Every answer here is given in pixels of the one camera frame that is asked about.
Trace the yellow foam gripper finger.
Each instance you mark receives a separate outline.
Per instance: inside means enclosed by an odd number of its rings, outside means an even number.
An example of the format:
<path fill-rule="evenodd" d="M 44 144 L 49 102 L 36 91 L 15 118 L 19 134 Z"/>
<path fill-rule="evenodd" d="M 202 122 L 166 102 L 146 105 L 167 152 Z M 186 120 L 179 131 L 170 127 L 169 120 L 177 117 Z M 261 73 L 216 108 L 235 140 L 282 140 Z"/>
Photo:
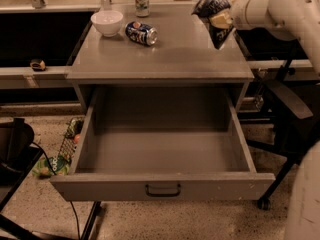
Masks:
<path fill-rule="evenodd" d="M 230 16 L 230 10 L 224 9 L 218 12 L 217 14 L 210 16 L 209 24 L 212 27 L 219 28 L 219 29 L 228 29 L 229 27 L 232 27 L 233 21 Z"/>

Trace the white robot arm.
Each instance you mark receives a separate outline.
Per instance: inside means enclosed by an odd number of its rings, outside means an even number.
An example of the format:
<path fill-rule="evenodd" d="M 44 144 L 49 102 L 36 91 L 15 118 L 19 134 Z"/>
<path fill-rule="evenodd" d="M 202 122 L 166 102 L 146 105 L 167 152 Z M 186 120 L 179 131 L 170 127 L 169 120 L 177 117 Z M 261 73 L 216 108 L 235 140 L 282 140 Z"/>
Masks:
<path fill-rule="evenodd" d="M 213 0 L 209 22 L 222 29 L 263 27 L 298 40 L 320 72 L 319 0 Z M 320 141 L 307 148 L 293 185 L 284 240 L 320 240 Z"/>

